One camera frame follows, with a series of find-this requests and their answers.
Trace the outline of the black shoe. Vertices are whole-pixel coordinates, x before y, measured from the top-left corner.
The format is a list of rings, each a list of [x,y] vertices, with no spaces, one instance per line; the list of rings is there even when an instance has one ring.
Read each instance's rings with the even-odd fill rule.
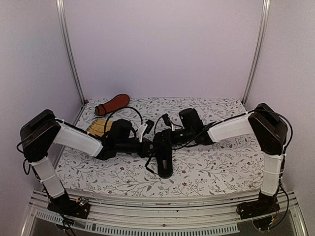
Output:
[[[158,175],[164,179],[170,178],[173,174],[172,147],[155,144],[155,138],[153,139],[153,143],[155,147]]]

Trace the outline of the black shoelace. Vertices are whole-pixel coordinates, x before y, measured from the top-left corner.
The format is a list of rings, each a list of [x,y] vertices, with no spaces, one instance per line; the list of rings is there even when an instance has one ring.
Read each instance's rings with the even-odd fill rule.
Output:
[[[150,154],[148,156],[148,159],[145,163],[145,169],[153,175],[156,175],[156,176],[158,175],[158,164],[157,164],[155,154]]]

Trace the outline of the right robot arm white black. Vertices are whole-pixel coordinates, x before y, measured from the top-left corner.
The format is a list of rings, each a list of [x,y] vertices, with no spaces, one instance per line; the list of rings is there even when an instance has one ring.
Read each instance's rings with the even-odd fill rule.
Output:
[[[183,126],[181,129],[166,129],[154,136],[154,156],[159,177],[172,176],[174,145],[179,149],[187,147],[191,142],[208,146],[228,138],[253,134],[264,156],[260,190],[263,197],[255,202],[254,210],[258,214],[265,214],[273,207],[271,197],[276,196],[280,188],[286,150],[293,137],[292,125],[286,117],[274,112],[267,104],[260,103],[251,111],[207,125],[203,124],[194,108],[180,111],[179,118]]]

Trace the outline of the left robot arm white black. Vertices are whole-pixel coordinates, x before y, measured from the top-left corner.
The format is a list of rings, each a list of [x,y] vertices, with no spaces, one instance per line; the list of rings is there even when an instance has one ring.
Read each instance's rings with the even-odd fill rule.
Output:
[[[119,119],[100,137],[55,117],[46,109],[21,128],[21,141],[16,149],[37,174],[55,207],[62,213],[70,213],[73,202],[48,159],[51,145],[73,148],[99,160],[114,158],[117,153],[136,153],[144,158],[149,156],[151,146],[151,141],[144,136],[150,133],[153,125],[151,120],[141,121],[138,129],[134,129],[128,120]]]

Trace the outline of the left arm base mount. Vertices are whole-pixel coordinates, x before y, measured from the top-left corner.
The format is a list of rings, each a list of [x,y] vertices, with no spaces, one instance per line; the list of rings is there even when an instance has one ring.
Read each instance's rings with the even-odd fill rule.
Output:
[[[91,205],[89,203],[81,205],[66,195],[51,198],[47,207],[48,210],[59,213],[62,216],[72,216],[81,219],[88,218],[90,208]]]

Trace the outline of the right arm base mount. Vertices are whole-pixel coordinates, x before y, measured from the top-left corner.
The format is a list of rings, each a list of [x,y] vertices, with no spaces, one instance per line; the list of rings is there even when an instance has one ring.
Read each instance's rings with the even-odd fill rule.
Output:
[[[258,200],[243,202],[237,205],[236,213],[241,219],[248,219],[273,213],[280,210],[276,197],[259,196]]]

